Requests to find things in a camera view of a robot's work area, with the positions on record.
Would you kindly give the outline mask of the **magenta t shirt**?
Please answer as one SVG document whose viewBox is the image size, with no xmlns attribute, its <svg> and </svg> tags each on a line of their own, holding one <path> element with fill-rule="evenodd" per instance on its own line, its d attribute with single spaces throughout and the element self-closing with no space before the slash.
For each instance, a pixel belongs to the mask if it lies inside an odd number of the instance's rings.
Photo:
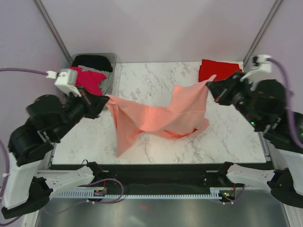
<svg viewBox="0 0 303 227">
<path fill-rule="evenodd" d="M 99 88 L 99 84 L 103 80 L 107 79 L 105 74 L 91 70 L 83 70 L 80 67 L 70 67 L 70 69 L 77 72 L 77 78 L 75 82 L 76 87 L 84 87 L 93 95 L 103 95 L 101 89 Z"/>
</svg>

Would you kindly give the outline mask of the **left aluminium frame post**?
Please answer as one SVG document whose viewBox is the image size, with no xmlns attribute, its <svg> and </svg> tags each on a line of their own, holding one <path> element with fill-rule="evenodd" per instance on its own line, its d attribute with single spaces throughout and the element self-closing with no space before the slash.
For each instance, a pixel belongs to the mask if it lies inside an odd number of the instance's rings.
<svg viewBox="0 0 303 227">
<path fill-rule="evenodd" d="M 44 6 L 43 2 L 41 0 L 32 0 L 35 7 L 37 8 L 39 14 L 41 15 L 43 21 L 45 22 L 46 26 L 48 27 L 48 30 L 50 31 L 51 35 L 53 36 L 55 42 L 59 46 L 60 51 L 62 52 L 64 58 L 67 61 L 67 64 L 70 65 L 72 63 L 72 57 L 67 50 L 63 39 L 61 38 L 58 30 L 55 27 L 55 24 L 53 23 L 53 20 L 51 19 L 49 13 L 46 10 L 46 7 Z"/>
</svg>

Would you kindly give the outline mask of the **black t shirt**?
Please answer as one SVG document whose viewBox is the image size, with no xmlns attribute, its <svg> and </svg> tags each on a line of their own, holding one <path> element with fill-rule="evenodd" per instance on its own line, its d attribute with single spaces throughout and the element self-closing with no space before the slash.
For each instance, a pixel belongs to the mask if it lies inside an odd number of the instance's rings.
<svg viewBox="0 0 303 227">
<path fill-rule="evenodd" d="M 101 55 L 82 54 L 75 57 L 72 67 L 85 66 L 99 71 L 113 72 L 109 59 Z"/>
</svg>

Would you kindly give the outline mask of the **aluminium frame post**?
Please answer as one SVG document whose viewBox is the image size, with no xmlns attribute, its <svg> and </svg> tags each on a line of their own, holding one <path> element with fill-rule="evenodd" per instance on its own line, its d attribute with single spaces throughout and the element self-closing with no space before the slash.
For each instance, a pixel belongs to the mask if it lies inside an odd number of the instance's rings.
<svg viewBox="0 0 303 227">
<path fill-rule="evenodd" d="M 60 51 L 62 52 L 64 58 L 67 61 L 67 64 L 70 65 L 72 63 L 72 57 L 67 50 L 63 39 L 61 38 L 58 30 L 55 27 L 55 24 L 53 23 L 53 20 L 51 19 L 49 13 L 46 10 L 46 7 L 44 6 L 43 2 L 41 0 L 32 0 L 35 7 L 37 8 L 39 14 L 41 15 L 43 21 L 45 22 L 46 26 L 48 27 L 48 30 L 50 31 L 51 35 L 53 36 L 55 42 L 59 46 Z"/>
<path fill-rule="evenodd" d="M 284 3 L 284 0 L 275 0 L 274 1 L 274 4 L 272 5 L 269 13 L 267 14 L 263 24 L 261 25 L 259 31 L 257 32 L 250 48 L 248 49 L 248 51 L 243 59 L 243 68 L 245 68 L 248 65 L 250 57 L 253 55 L 255 49 L 258 47 L 262 38 L 266 34 L 266 31 L 268 30 L 270 24 L 274 20 L 277 12 L 279 11 L 279 9 L 281 8 L 283 3 Z"/>
</svg>

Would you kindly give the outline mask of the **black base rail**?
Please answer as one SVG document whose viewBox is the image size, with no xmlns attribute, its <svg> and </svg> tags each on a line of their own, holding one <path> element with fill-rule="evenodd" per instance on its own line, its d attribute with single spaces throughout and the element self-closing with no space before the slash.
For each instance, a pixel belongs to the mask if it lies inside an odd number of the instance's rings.
<svg viewBox="0 0 303 227">
<path fill-rule="evenodd" d="M 210 188 L 234 189 L 227 177 L 219 176 L 219 164 L 100 165 L 87 163 L 93 182 L 111 193 L 190 194 L 207 193 Z"/>
</svg>

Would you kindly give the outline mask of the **grey t shirt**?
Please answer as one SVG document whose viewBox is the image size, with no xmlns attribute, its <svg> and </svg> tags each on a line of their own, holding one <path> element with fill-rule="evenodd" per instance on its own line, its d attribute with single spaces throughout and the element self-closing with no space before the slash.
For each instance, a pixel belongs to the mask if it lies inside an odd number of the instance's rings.
<svg viewBox="0 0 303 227">
<path fill-rule="evenodd" d="M 93 68 L 89 68 L 89 67 L 85 67 L 85 66 L 79 66 L 80 68 L 82 68 L 83 70 L 91 70 L 91 71 L 95 71 L 95 72 L 101 72 L 103 74 L 106 75 L 107 79 L 103 80 L 100 84 L 99 84 L 99 88 L 101 89 L 103 95 L 108 94 L 109 90 L 111 88 L 111 72 L 107 72 L 107 71 L 99 71 L 99 70 L 95 70 Z"/>
</svg>

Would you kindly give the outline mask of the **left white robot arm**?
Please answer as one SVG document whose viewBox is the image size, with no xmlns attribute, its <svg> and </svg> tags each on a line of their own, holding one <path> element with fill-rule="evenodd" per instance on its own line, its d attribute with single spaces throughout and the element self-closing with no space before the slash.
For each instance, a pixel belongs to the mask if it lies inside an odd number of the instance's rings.
<svg viewBox="0 0 303 227">
<path fill-rule="evenodd" d="M 1 209 L 5 219 L 35 212 L 65 190 L 103 183 L 104 175 L 96 162 L 52 178 L 36 174 L 53 145 L 81 119 L 98 118 L 108 101 L 108 96 L 69 93 L 65 104 L 55 95 L 44 95 L 27 107 L 29 118 L 11 133 L 8 144 L 9 176 Z"/>
</svg>

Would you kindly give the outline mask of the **right aluminium frame post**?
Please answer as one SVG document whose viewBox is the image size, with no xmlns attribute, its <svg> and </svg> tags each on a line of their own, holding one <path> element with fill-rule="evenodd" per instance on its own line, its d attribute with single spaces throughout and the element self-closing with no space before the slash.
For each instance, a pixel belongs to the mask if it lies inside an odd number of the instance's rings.
<svg viewBox="0 0 303 227">
<path fill-rule="evenodd" d="M 269 13 L 267 14 L 263 24 L 261 25 L 259 31 L 257 32 L 250 48 L 248 49 L 248 51 L 243 59 L 243 68 L 245 68 L 248 65 L 250 57 L 253 55 L 255 49 L 258 47 L 262 38 L 266 34 L 266 31 L 268 30 L 270 24 L 274 20 L 277 12 L 279 11 L 279 9 L 281 8 L 283 3 L 284 3 L 284 0 L 275 0 L 274 1 L 274 4 L 272 5 Z"/>
</svg>

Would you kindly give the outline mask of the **grey plastic bin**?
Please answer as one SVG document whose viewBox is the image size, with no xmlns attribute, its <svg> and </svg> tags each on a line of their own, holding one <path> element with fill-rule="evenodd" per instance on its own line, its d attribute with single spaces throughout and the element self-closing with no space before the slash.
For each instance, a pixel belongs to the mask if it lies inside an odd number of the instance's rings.
<svg viewBox="0 0 303 227">
<path fill-rule="evenodd" d="M 114 53 L 79 53 L 71 57 L 71 67 L 79 71 L 90 72 L 90 79 L 99 81 L 98 88 L 103 95 L 110 95 L 116 68 L 116 55 Z"/>
</svg>

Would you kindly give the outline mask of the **salmon pink t shirt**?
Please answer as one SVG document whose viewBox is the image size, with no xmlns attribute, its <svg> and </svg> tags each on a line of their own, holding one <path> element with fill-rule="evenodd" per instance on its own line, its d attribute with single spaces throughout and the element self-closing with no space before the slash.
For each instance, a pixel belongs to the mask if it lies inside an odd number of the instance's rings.
<svg viewBox="0 0 303 227">
<path fill-rule="evenodd" d="M 106 103 L 116 128 L 117 156 L 121 156 L 140 134 L 169 140 L 188 138 L 204 132 L 209 79 L 189 87 L 175 86 L 168 106 L 149 106 L 109 95 Z"/>
</svg>

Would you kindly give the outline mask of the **folded red t shirt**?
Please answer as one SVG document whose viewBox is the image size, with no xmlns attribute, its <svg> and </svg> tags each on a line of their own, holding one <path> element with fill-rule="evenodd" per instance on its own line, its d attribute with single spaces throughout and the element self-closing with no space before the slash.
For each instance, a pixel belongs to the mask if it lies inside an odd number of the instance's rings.
<svg viewBox="0 0 303 227">
<path fill-rule="evenodd" d="M 198 82 L 208 80 L 212 75 L 216 75 L 214 81 L 225 80 L 237 71 L 242 72 L 242 69 L 237 63 L 202 59 L 198 74 Z"/>
</svg>

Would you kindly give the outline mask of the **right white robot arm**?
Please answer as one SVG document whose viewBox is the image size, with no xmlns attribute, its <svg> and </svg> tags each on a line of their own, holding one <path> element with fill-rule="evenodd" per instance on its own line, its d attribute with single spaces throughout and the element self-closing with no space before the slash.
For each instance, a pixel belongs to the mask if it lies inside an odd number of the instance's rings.
<svg viewBox="0 0 303 227">
<path fill-rule="evenodd" d="M 302 208 L 303 149 L 294 141 L 288 116 L 293 116 L 294 134 L 302 142 L 303 115 L 286 107 L 286 88 L 275 79 L 265 79 L 253 85 L 241 72 L 226 80 L 207 82 L 206 86 L 216 103 L 233 105 L 254 131 L 260 132 L 278 150 L 286 164 L 284 169 L 267 171 L 224 162 L 218 170 L 218 183 L 262 188 L 281 203 Z"/>
</svg>

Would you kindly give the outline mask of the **folded white t shirt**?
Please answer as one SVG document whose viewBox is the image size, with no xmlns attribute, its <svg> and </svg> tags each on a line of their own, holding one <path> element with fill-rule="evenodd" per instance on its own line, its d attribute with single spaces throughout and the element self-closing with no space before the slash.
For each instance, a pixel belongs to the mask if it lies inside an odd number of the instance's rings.
<svg viewBox="0 0 303 227">
<path fill-rule="evenodd" d="M 238 64 L 239 68 L 244 72 L 243 61 L 229 61 L 228 63 Z"/>
</svg>

